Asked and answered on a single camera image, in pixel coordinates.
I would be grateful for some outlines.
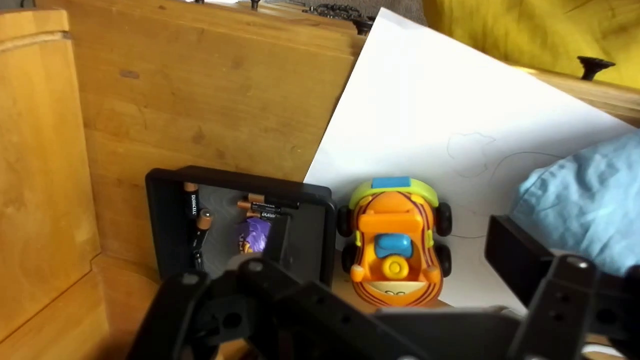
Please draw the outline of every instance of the blue pillow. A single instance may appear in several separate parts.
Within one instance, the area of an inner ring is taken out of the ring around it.
[[[640,265],[640,131],[534,171],[510,217],[548,249],[621,276]]]

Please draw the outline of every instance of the yellow fabric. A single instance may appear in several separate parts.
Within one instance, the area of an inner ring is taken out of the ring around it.
[[[611,61],[596,81],[640,89],[638,0],[423,0],[423,18],[508,65],[580,78],[575,57]]]

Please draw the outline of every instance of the toy car wheel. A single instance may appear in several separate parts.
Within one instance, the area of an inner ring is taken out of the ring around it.
[[[358,246],[353,242],[341,249],[341,271],[349,274],[352,267],[356,265]]]
[[[340,207],[337,209],[337,234],[347,238],[353,234],[353,227],[352,227],[352,211],[347,207]]]
[[[435,242],[433,250],[435,250],[437,262],[440,262],[441,276],[444,278],[449,276],[452,268],[453,268],[452,250],[441,242]]]
[[[435,209],[435,234],[448,237],[452,234],[452,228],[453,228],[452,209],[446,203],[440,203],[440,207]]]

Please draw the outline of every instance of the yellow toy car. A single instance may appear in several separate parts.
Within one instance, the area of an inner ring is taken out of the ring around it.
[[[440,297],[452,261],[433,233],[452,233],[452,213],[423,183],[407,176],[372,179],[337,211],[337,233],[353,242],[341,268],[356,295],[375,307],[418,307]]]

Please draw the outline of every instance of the wooden panel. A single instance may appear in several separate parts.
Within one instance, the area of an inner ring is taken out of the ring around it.
[[[107,359],[107,337],[99,278],[88,274],[0,342],[0,359]]]
[[[103,255],[93,261],[93,273],[103,288],[101,303],[106,305],[109,324],[109,337],[101,344],[99,359],[125,359],[142,319],[155,297],[158,274]]]
[[[98,253],[66,16],[9,13],[0,29],[39,30],[39,21],[60,24],[55,41],[0,42],[0,341]]]
[[[60,35],[68,30],[66,14],[60,11],[2,14],[0,42],[20,42],[38,35]]]
[[[537,81],[568,92],[590,106],[596,106],[635,129],[640,129],[640,92],[631,89],[619,89],[597,83],[584,83],[569,76],[559,76],[551,72],[534,72]]]
[[[42,0],[69,13],[98,227],[154,267],[143,175],[199,164],[299,180],[362,41],[315,16],[174,0]]]

